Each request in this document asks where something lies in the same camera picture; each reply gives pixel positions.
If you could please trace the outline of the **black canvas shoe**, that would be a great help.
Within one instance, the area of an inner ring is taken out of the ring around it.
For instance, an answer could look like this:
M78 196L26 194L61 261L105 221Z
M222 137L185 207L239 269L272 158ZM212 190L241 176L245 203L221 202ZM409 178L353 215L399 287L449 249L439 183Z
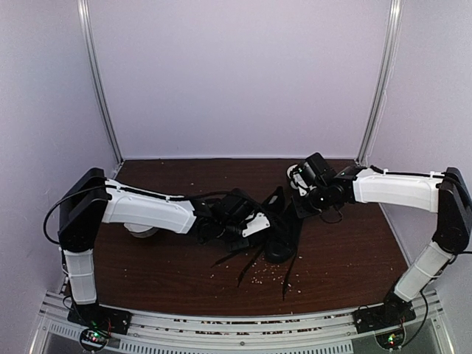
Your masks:
M261 203L255 201L246 192L238 188L227 193L224 198L216 200L212 206L212 211L219 219L247 219L250 215L256 215L258 212L261 212L266 215L271 226L249 237L245 237L244 240L249 242L247 248L228 252L226 256L216 260L213 265L219 266L250 249L258 250L258 248L263 245L265 238L275 232L281 234L287 233L287 227L281 219L285 209L285 194L281 186L278 186L275 191Z
M290 260L290 264L282 281L282 300L288 292L290 284L290 276L295 260L298 257L299 239L302 232L303 219L299 218L296 212L296 207L293 202L287 206L282 213L282 221L287 227L287 233L274 233L265 238L263 245L254 253L250 261L243 267L237 278L237 287L243 281L247 271L255 265L258 258L264 254L264 258L271 264L282 264Z

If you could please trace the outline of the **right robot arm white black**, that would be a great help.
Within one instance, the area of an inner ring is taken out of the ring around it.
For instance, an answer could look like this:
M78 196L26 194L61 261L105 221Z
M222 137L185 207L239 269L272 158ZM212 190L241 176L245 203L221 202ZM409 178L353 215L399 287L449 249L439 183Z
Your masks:
M383 325L399 322L412 300L468 247L471 196L455 167L442 173L400 173L354 165L336 172L315 153L289 167L287 178L300 218L355 203L391 204L436 214L431 241L376 308L375 316Z

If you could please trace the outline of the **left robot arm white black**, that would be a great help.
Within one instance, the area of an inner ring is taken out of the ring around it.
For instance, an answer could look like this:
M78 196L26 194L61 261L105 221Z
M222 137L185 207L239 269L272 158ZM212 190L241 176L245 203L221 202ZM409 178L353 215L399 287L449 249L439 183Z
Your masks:
M197 196L165 195L106 178L102 169L88 170L46 213L48 221L59 212L58 238L70 281L72 310L89 327L107 319L100 306L94 276L94 244L100 226L122 224L136 237L165 230L194 235L204 240L229 237L245 240L260 231L263 219L259 205L244 191L210 192Z

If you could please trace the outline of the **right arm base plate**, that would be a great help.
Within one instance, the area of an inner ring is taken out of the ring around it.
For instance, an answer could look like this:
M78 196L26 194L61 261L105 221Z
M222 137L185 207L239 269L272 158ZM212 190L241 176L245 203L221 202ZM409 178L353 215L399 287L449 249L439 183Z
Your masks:
M360 307L353 312L353 321L358 333L382 330L416 319L416 313L411 306L376 305Z

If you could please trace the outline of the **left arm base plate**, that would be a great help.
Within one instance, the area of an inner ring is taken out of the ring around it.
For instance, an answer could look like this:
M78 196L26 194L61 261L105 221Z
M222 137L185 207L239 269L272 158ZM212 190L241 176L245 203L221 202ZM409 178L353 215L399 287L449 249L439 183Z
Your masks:
M73 305L67 320L103 332L126 335L131 323L131 317L131 312L126 310L90 304Z

